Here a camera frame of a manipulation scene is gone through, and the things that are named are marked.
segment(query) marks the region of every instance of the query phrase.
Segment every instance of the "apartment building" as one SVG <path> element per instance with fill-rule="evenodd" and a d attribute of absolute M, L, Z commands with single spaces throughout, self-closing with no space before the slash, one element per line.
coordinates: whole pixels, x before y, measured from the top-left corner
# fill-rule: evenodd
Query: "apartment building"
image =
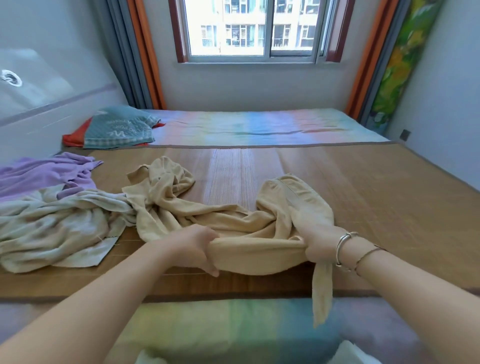
<path fill-rule="evenodd" d="M 311 51 L 320 0 L 275 0 L 271 50 Z M 185 0 L 192 55 L 263 55 L 267 0 Z"/>

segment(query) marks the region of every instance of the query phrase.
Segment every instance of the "purple towel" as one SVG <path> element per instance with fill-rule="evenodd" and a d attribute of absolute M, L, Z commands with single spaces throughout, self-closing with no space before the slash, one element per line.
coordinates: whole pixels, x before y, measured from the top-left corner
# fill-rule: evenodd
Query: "purple towel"
<path fill-rule="evenodd" d="M 40 188 L 64 183 L 58 199 L 88 188 L 96 188 L 91 170 L 103 161 L 73 153 L 62 153 L 48 159 L 22 158 L 0 168 L 0 201 L 13 200 Z"/>

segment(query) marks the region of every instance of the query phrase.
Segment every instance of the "wall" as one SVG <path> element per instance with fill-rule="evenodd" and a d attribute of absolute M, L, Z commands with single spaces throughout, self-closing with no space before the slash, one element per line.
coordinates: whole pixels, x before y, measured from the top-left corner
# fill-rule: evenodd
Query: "wall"
<path fill-rule="evenodd" d="M 379 2 L 356 1 L 339 64 L 178 64 L 168 1 L 144 0 L 167 107 L 205 111 L 343 110 Z"/>
<path fill-rule="evenodd" d="M 0 82 L 0 164 L 55 154 L 96 109 L 125 103 L 90 1 L 10 0 L 2 12 L 0 70 L 23 86 Z"/>
<path fill-rule="evenodd" d="M 446 0 L 386 136 L 480 190 L 480 1 Z"/>

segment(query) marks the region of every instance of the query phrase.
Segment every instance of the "wall outlet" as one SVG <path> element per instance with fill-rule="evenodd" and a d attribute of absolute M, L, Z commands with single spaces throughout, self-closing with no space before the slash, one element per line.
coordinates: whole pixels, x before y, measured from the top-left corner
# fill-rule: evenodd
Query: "wall outlet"
<path fill-rule="evenodd" d="M 406 142 L 410 134 L 411 134 L 410 131 L 408 131 L 407 129 L 403 129 L 402 134 L 400 134 L 400 140 L 403 140 L 404 142 Z"/>

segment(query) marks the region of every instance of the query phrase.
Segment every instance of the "orange curtain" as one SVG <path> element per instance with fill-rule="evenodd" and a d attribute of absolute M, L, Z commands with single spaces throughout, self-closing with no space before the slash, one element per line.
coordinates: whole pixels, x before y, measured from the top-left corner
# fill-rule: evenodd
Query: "orange curtain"
<path fill-rule="evenodd" d="M 357 119 L 360 109 L 367 95 L 368 87 L 372 81 L 373 72 L 377 65 L 388 29 L 395 14 L 399 0 L 382 0 L 378 7 L 377 15 L 373 23 L 373 29 L 364 50 L 363 58 L 353 84 L 350 100 L 345 113 L 353 119 Z"/>
<path fill-rule="evenodd" d="M 160 73 L 158 72 L 158 62 L 156 60 L 144 2 L 143 0 L 128 0 L 128 7 L 153 107 L 157 110 L 166 109 L 167 106 L 163 98 L 162 84 L 160 83 Z"/>

